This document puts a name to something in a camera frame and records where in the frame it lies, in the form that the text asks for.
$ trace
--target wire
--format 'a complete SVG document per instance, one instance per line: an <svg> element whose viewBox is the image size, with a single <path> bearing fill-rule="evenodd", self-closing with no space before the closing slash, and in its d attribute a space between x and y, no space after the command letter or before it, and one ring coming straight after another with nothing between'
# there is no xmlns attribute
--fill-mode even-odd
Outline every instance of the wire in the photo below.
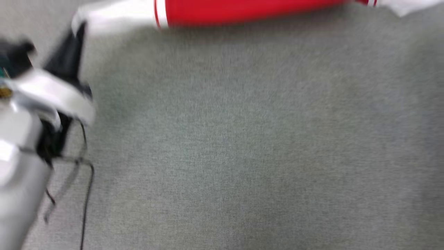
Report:
<svg viewBox="0 0 444 250"><path fill-rule="evenodd" d="M84 159L84 156L85 156L87 149L88 149L88 144L87 144L87 139L86 139L85 126L83 125L83 123L81 121L79 121L79 123L80 123L80 126L82 127L82 133L83 133L83 147L79 153L79 156L78 157L70 157L70 156L60 155L60 156L56 157L55 160L72 162L75 164L75 168L73 169L73 171L71 171L70 176L68 176L68 178L66 179L65 184L62 187L61 191L58 192L58 195L60 194L60 198L62 198L63 195L66 193L66 191L71 187L72 182L74 181L75 177L77 177L79 167L81 165L87 165L91 169L91 174L90 174L89 183L88 183L88 189L87 189L87 193L85 196L85 202L83 205L82 234L81 234L81 240L80 240L80 250L83 250L83 246L84 246L84 242L85 242L88 204L89 204L89 200L90 200L90 196L91 196L92 185L94 183L95 168L94 168L94 165L91 163L91 161ZM56 207L55 206L56 201L51 196L51 194L49 193L48 190L47 190L46 194L48 195L48 197L51 199L51 202L52 202L52 206L47 210L47 212L45 213L45 216L44 216L45 222L48 223L49 217L51 216L53 210Z"/></svg>

